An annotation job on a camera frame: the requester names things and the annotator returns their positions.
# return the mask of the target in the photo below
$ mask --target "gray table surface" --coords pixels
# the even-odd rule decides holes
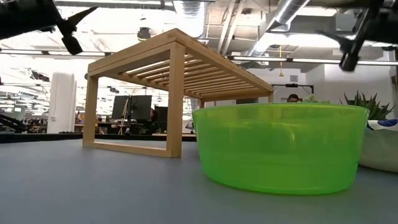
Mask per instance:
[[[359,168],[337,194],[260,194],[208,179],[195,142],[182,159],[83,149],[81,140],[0,144],[0,223],[398,223],[398,175]]]

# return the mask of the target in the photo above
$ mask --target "computer monitor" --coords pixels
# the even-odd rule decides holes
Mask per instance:
[[[113,101],[112,119],[123,118],[123,111],[126,102],[126,118],[130,115],[131,119],[150,119],[152,96],[115,96]]]
[[[167,112],[169,110],[166,106],[155,106],[155,110],[159,112],[157,123],[160,126],[162,132],[167,131]]]
[[[159,111],[158,121],[167,122],[167,112],[169,108],[166,106],[155,106],[155,110]]]
[[[130,96],[115,96],[113,101],[112,117],[111,119],[123,119],[124,106]],[[130,109],[129,102],[127,103],[127,111]]]
[[[150,119],[152,96],[131,96],[131,119]]]

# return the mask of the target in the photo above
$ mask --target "bowl rim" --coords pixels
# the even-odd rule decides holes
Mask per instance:
[[[221,106],[211,106],[207,108],[197,109],[194,111],[207,111],[207,110],[220,110],[226,108],[239,108],[239,107],[261,107],[261,106],[316,106],[316,107],[330,107],[330,108],[345,108],[345,109],[353,109],[353,110],[365,110],[368,113],[369,109],[364,108],[362,106],[354,106],[354,105],[338,105],[338,104],[329,104],[329,103],[246,103],[241,105],[221,105]]]

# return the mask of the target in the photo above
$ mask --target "ceiling light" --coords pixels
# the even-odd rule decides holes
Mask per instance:
[[[13,108],[14,105],[0,105],[0,108]]]
[[[300,63],[328,63],[328,64],[339,64],[340,60],[334,59],[314,59],[314,58],[293,58],[293,62]]]
[[[42,54],[39,50],[8,50],[2,49],[0,50],[2,54]]]
[[[3,83],[2,85],[4,85],[4,86],[19,86],[19,87],[22,87],[22,86],[51,87],[50,83],[47,83],[47,84],[43,84],[43,83]]]
[[[104,52],[82,52],[79,55],[80,56],[102,56],[102,57],[105,57]]]
[[[16,103],[16,106],[32,106],[30,103]]]
[[[49,54],[50,55],[71,55],[69,52],[64,52],[64,51],[49,52]]]
[[[385,66],[397,66],[398,62],[386,62],[386,61],[359,61],[358,65],[385,65]]]
[[[327,16],[331,17],[336,14],[337,10],[334,8],[324,8],[324,7],[311,7],[306,6],[301,8],[297,15],[298,16]]]
[[[287,58],[276,58],[276,57],[245,57],[245,56],[232,56],[228,57],[230,60],[249,60],[257,62],[286,62]]]
[[[154,4],[154,5],[160,5],[158,1],[128,1],[128,0],[55,0],[57,1],[63,1],[63,2],[92,2],[92,3],[119,3],[119,4]],[[172,6],[173,4],[171,2],[165,2],[165,6]]]

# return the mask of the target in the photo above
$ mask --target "green plastic bowl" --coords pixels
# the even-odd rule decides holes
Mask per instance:
[[[240,189],[328,194],[354,181],[368,110],[317,103],[219,106],[193,114],[205,174]]]

